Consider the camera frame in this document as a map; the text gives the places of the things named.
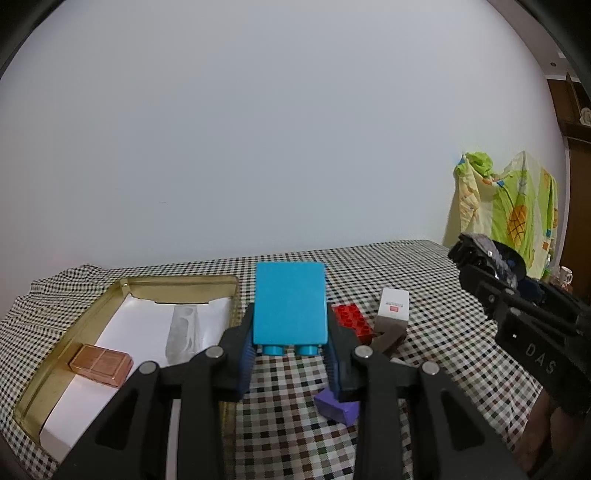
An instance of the tablecloth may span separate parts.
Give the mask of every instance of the tablecloth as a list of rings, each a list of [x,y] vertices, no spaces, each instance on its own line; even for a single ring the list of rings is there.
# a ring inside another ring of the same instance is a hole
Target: tablecloth
[[[93,265],[33,282],[0,321],[0,429],[28,471],[51,478],[57,463],[12,419],[14,405],[52,347],[114,281],[144,275],[232,274],[242,308],[254,299],[258,261],[326,264],[327,299],[355,303],[372,323],[383,287],[410,292],[408,338],[397,356],[418,365],[434,360],[476,404],[509,447],[519,438],[541,387],[495,345],[496,326],[459,285],[447,248],[397,241],[257,257],[106,270]],[[313,396],[326,384],[320,357],[259,357],[251,389],[236,413],[236,477],[351,478],[356,428],[319,416]],[[401,408],[405,478],[412,478],[410,436]]]

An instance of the copper colored block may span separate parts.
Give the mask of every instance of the copper colored block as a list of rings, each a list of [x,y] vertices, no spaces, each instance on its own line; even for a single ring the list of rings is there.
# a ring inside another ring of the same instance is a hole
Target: copper colored block
[[[119,388],[125,382],[134,361],[128,353],[95,345],[82,345],[70,362],[72,371],[95,382]]]

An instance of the blue block stud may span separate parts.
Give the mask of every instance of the blue block stud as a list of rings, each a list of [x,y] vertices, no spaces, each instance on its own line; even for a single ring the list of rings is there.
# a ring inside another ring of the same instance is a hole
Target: blue block stud
[[[260,262],[256,265],[252,336],[264,355],[317,355],[328,341],[324,264]]]
[[[284,348],[282,346],[263,345],[262,354],[269,356],[283,356]]]
[[[318,355],[318,347],[314,345],[299,345],[295,347],[296,355]]]

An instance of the red block stud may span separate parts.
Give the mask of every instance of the red block stud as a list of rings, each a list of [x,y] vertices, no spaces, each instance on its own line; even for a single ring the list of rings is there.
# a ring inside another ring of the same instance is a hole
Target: red block stud
[[[364,345],[369,345],[374,338],[374,331],[363,318],[363,314],[355,304],[333,307],[339,324],[355,330],[355,335]]]

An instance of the tray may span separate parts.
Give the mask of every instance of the tray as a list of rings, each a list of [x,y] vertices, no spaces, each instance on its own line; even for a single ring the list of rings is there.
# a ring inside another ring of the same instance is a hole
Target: tray
[[[128,277],[115,281],[67,330],[39,366],[14,409],[15,422],[39,448],[39,435],[52,409],[74,378],[68,367],[83,343],[94,345],[125,297],[156,303],[207,303],[230,297],[230,326],[240,324],[240,287],[232,275],[183,275],[170,277]],[[232,461],[236,426],[236,405],[220,405],[226,460]]]

